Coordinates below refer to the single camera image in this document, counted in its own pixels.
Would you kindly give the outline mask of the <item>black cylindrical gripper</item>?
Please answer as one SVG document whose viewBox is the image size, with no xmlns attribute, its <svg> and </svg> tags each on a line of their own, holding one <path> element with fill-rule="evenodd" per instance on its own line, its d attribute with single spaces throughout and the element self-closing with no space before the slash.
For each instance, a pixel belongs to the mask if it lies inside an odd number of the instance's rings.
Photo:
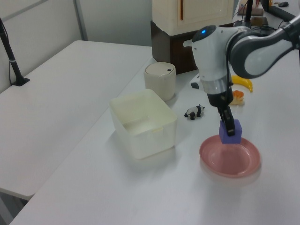
<svg viewBox="0 0 300 225">
<path fill-rule="evenodd" d="M 219 94 L 207 94 L 211 106 L 217 107 L 218 113 L 225 125 L 228 136 L 235 135 L 234 118 L 229 107 L 233 101 L 233 91 L 229 89 Z"/>
</svg>

